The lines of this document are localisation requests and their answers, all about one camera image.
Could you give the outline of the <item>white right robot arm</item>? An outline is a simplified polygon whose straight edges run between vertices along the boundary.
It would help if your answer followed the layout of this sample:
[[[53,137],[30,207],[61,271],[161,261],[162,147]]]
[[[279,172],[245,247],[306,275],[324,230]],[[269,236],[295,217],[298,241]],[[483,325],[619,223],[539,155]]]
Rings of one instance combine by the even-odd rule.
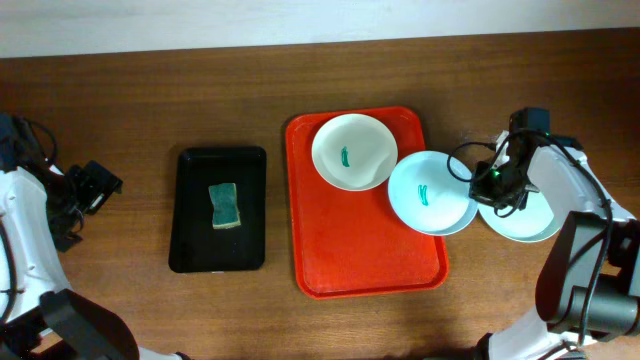
[[[639,221],[606,192],[582,145],[552,134],[547,110],[526,107],[491,148],[469,181],[470,197],[508,217],[537,192],[562,226],[534,308],[481,338],[472,358],[581,359],[590,341],[638,335]]]

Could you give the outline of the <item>light blue plate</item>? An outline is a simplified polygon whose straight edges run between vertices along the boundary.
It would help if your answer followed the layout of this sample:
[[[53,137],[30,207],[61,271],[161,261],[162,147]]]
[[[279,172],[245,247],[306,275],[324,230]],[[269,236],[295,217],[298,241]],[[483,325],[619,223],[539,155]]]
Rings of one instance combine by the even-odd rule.
[[[388,198],[397,217],[411,229],[447,236],[466,228],[478,212],[469,196],[471,171],[458,159],[421,151],[402,159],[388,182]]]

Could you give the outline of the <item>yellow green sponge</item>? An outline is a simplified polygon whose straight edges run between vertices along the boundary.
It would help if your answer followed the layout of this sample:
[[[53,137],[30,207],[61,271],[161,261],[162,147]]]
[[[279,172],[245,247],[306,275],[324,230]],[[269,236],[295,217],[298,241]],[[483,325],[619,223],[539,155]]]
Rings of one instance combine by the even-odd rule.
[[[235,183],[221,183],[208,187],[213,207],[212,226],[216,230],[231,229],[241,225]]]

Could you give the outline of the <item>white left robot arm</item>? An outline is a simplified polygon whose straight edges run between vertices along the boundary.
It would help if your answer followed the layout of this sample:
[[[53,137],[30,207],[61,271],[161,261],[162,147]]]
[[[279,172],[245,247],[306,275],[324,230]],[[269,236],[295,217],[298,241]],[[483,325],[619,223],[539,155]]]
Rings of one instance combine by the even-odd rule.
[[[74,292],[59,259],[121,179],[94,161],[61,171],[38,126],[1,117],[2,358],[159,358],[119,316]]]

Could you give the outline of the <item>light green plate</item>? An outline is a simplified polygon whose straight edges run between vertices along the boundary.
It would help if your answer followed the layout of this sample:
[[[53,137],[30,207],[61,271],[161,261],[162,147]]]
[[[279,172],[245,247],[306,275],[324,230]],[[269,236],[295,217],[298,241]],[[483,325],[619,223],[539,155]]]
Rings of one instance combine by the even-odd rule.
[[[540,193],[529,193],[526,207],[516,210],[506,218],[500,218],[492,207],[479,204],[479,213],[485,223],[498,234],[508,239],[535,243],[555,235],[561,228],[553,212]]]

